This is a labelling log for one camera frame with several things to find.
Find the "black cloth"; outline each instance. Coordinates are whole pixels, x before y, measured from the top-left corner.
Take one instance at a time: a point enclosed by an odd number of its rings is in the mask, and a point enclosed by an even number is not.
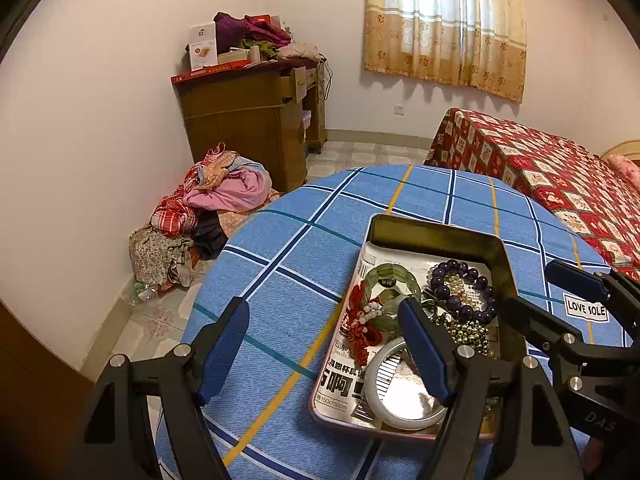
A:
[[[228,240],[220,227],[218,212],[202,209],[198,215],[198,225],[191,234],[191,238],[202,260],[217,258]]]

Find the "wall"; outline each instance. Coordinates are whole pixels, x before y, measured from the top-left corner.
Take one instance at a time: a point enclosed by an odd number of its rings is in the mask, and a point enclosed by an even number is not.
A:
[[[334,70],[329,128],[433,137],[449,107],[569,137],[599,153],[638,138],[640,50],[606,0],[526,0],[523,103],[362,70],[365,0],[269,0],[299,41],[316,44]],[[393,115],[404,104],[404,116]]]
[[[192,163],[169,82],[188,27],[261,1],[43,0],[0,65],[0,297],[72,366]]]

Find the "patterned bedspread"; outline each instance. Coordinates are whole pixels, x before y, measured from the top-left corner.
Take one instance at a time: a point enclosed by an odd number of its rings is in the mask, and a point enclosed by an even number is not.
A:
[[[425,164],[500,178],[640,280],[640,194],[580,144],[452,108],[431,147]]]
[[[379,166],[336,173],[257,212],[229,240],[198,292],[184,330],[191,342],[233,296],[251,311],[249,329],[220,396],[203,408],[234,480],[406,480],[429,452],[318,424],[308,408],[316,377],[372,215],[462,226],[504,242],[518,293],[553,312],[586,341],[629,345],[620,325],[571,317],[562,290],[543,275],[553,258],[607,272],[591,247],[534,200],[491,177]],[[529,349],[548,372],[547,359]],[[578,447],[585,436],[574,432]],[[164,417],[156,449],[165,478],[178,478]],[[488,447],[474,480],[484,478]]]

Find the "curtain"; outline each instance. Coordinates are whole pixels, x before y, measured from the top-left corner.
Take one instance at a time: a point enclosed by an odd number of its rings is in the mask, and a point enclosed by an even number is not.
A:
[[[365,69],[522,102],[524,0],[367,0]]]

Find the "love sole label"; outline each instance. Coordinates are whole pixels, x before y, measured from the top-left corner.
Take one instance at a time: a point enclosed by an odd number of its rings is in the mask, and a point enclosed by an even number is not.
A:
[[[601,303],[589,303],[570,294],[563,293],[566,314],[594,323],[608,323],[609,313]]]

